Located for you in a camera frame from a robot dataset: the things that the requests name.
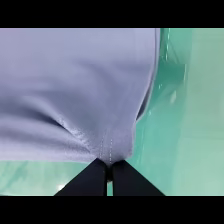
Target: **gray fabric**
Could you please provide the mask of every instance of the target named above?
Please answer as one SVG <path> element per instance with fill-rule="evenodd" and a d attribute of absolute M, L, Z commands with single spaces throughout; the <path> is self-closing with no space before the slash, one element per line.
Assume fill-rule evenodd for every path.
<path fill-rule="evenodd" d="M 0 29 L 0 159 L 131 155 L 159 29 Z"/>

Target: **cloth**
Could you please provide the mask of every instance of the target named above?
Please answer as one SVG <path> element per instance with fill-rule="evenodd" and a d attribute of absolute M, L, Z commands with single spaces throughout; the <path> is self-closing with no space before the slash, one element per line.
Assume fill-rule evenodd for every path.
<path fill-rule="evenodd" d="M 158 28 L 0 29 L 0 160 L 131 156 Z"/>

